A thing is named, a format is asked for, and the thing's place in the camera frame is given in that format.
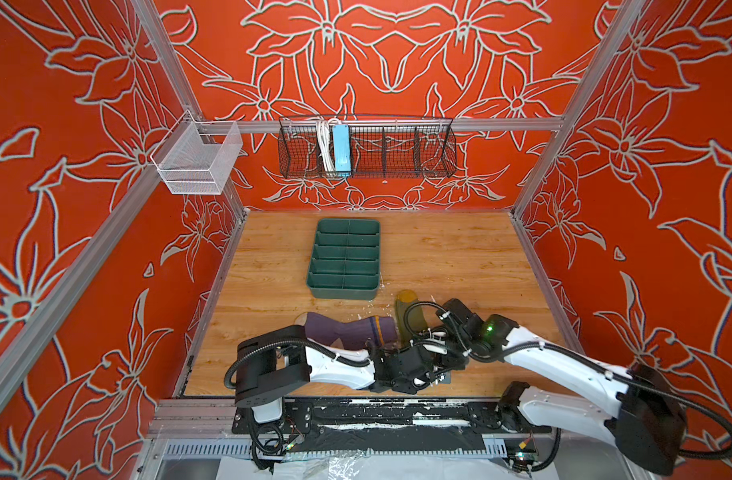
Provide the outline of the purple sock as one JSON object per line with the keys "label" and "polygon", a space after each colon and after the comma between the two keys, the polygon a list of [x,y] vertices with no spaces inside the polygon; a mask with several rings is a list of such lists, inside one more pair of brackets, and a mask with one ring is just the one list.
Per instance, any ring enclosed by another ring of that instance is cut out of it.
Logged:
{"label": "purple sock", "polygon": [[395,320],[390,316],[371,316],[341,322],[316,312],[300,314],[295,325],[304,327],[306,335],[324,346],[343,350],[362,350],[369,346],[391,347],[400,344]]}

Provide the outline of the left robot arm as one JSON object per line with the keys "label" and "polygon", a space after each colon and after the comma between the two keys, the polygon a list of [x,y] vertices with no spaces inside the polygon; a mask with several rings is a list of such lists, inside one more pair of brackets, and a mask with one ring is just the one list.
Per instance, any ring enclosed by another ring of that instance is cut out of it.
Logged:
{"label": "left robot arm", "polygon": [[325,346],[293,325],[239,344],[224,386],[235,405],[259,424],[284,416],[284,397],[310,383],[335,384],[354,391],[415,394],[446,371],[441,357],[452,349],[436,338],[407,347],[344,350]]}

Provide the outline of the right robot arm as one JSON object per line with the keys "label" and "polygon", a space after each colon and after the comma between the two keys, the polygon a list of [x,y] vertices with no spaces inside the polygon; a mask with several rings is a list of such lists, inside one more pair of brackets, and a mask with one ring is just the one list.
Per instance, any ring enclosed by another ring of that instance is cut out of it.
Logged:
{"label": "right robot arm", "polygon": [[[508,430],[550,427],[578,433],[615,446],[629,461],[660,476],[672,475],[680,459],[732,459],[731,422],[673,392],[664,376],[645,364],[626,368],[589,358],[507,317],[482,320],[458,299],[438,307],[436,314],[468,358],[508,363],[569,389],[564,395],[511,383],[498,401],[499,420]],[[728,444],[711,451],[685,448],[690,412],[721,426]]]}

